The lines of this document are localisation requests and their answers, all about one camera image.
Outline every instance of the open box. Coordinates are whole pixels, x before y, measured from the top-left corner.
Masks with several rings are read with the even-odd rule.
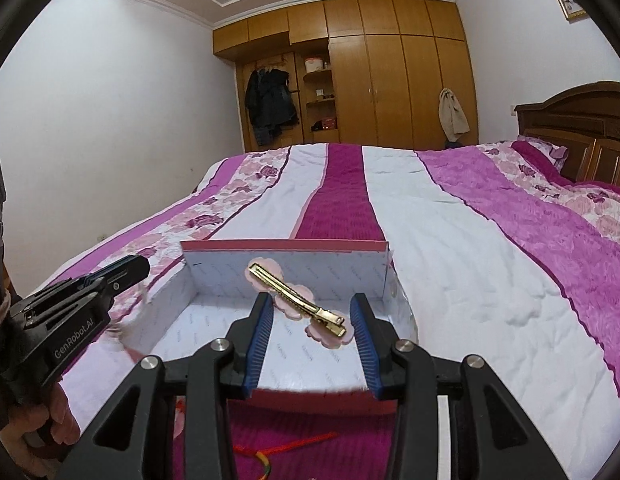
[[[298,289],[304,296],[309,289],[314,303],[346,317],[343,338],[325,337],[324,329],[275,296],[272,332],[253,395],[262,405],[288,404],[273,394],[323,397],[367,390],[349,323],[350,300],[357,292],[365,293],[375,315],[390,321],[400,338],[417,342],[414,315],[387,242],[188,240],[181,246],[186,265],[147,301],[124,335],[126,346],[172,360],[223,337],[233,321],[248,316],[257,297],[246,273],[255,258],[274,260],[289,286],[305,287]]]

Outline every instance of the metal pivot bolt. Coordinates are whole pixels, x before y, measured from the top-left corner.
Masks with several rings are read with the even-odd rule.
[[[394,343],[394,347],[399,352],[411,352],[414,349],[414,343],[409,339],[399,339],[399,341]]]
[[[471,368],[483,368],[485,365],[485,361],[484,358],[481,357],[480,355],[469,355],[466,358],[466,363],[468,363],[468,366]]]
[[[210,343],[210,348],[212,348],[215,352],[223,352],[224,350],[228,350],[230,348],[230,342],[224,337],[219,337],[217,339],[213,339],[212,343]]]
[[[141,359],[141,367],[144,370],[153,370],[159,364],[159,359],[153,355],[149,355]]]

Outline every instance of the headboard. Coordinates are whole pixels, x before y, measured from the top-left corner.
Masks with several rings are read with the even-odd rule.
[[[519,105],[519,133],[568,147],[561,174],[620,186],[620,83],[600,81]]]

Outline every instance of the beige garment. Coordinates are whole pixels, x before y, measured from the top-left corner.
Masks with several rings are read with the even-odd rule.
[[[470,131],[466,114],[450,88],[444,88],[439,95],[439,120],[450,142],[456,142],[461,134]]]

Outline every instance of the framed picture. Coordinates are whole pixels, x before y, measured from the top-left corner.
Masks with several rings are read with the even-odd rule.
[[[588,17],[588,13],[574,0],[559,0],[559,5],[561,5],[565,19],[569,22]]]

